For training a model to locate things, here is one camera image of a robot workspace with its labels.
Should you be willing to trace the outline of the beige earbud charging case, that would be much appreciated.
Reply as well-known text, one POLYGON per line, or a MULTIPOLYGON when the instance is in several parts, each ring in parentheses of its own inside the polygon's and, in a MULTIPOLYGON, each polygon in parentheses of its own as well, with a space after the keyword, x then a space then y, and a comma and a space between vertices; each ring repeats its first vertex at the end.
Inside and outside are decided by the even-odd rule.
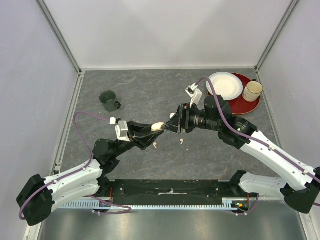
POLYGON ((155 132, 155 131, 160 131, 160 130, 162 129, 162 127, 163 127, 164 124, 165 124, 164 122, 154 123, 154 124, 151 126, 151 130, 152 130, 153 132, 155 132))

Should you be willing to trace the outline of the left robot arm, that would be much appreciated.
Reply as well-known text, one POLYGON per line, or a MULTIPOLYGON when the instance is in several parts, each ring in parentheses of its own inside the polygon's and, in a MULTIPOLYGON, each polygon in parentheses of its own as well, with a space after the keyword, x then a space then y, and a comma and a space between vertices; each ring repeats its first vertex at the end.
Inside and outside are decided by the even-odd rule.
POLYGON ((120 163, 117 158, 134 147, 145 150, 151 146, 164 133, 163 126, 163 122, 120 120, 114 127, 116 139, 97 140, 83 164, 47 177, 30 177, 16 198, 19 219, 35 226, 68 202, 86 196, 106 196, 111 187, 107 174, 120 163))

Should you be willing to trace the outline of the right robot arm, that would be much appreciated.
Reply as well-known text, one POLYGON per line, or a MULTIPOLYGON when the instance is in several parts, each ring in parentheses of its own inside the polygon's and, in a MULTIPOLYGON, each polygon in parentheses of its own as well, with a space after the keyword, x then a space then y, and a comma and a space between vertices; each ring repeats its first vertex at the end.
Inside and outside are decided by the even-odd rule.
POLYGON ((196 104, 180 104, 176 113, 162 126, 162 129, 176 134, 188 134, 196 128, 217 132, 225 144, 253 156, 279 175, 279 178, 272 178, 239 171, 239 179, 229 184, 233 196, 257 193, 284 200, 300 213, 311 211, 320 193, 320 169, 294 158, 255 125, 233 115, 229 102, 220 95, 206 97, 203 110, 196 104))

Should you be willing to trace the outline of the dark green mug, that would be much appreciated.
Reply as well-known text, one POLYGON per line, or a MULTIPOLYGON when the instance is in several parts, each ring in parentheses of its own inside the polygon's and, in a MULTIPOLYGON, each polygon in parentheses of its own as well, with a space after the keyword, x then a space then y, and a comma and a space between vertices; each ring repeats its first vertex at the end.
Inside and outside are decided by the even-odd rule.
POLYGON ((112 90, 106 90, 100 94, 99 101, 107 112, 114 112, 122 106, 116 98, 117 96, 115 92, 112 90))

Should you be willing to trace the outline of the white plate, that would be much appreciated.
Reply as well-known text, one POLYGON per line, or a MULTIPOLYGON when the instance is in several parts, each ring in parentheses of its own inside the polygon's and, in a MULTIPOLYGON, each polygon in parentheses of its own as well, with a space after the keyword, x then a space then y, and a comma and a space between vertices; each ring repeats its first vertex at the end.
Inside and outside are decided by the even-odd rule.
POLYGON ((225 101, 238 98, 243 92, 241 80, 229 72, 216 72, 209 79, 217 95, 222 96, 225 101))

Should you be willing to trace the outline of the red round tray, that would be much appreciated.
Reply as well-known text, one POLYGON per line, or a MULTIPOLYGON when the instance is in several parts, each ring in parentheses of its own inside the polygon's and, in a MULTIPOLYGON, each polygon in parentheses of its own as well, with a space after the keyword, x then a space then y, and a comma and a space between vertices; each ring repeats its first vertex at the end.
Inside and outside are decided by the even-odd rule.
MULTIPOLYGON (((256 81, 255 79, 250 79, 250 78, 248 78, 244 75, 241 75, 239 73, 231 73, 231 74, 236 75, 241 80, 241 82, 243 84, 243 91, 244 91, 246 85, 250 81, 256 81)), ((248 114, 248 113, 252 112, 253 110, 255 110, 260 103, 261 95, 254 102, 248 102, 248 101, 244 100, 244 98, 243 98, 243 91, 242 91, 242 94, 239 97, 237 97, 236 99, 227 100, 230 104, 231 111, 234 115, 248 114)))

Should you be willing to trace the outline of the beige patterned cup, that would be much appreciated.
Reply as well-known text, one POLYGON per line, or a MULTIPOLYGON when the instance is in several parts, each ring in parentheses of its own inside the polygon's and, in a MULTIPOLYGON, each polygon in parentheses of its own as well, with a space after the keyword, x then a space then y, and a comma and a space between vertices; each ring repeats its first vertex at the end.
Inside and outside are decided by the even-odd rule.
POLYGON ((261 83, 256 80, 250 81, 244 88, 242 97, 247 102, 254 102, 263 92, 264 88, 261 83))

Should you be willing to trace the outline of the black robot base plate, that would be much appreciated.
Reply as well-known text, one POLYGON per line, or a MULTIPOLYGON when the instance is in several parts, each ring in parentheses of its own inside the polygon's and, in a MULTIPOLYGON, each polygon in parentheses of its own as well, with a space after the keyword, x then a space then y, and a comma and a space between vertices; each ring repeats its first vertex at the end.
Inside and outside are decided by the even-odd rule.
POLYGON ((116 179, 100 188, 95 197, 111 197, 117 205, 199 206, 221 205, 223 198, 255 198, 235 182, 218 180, 116 179))

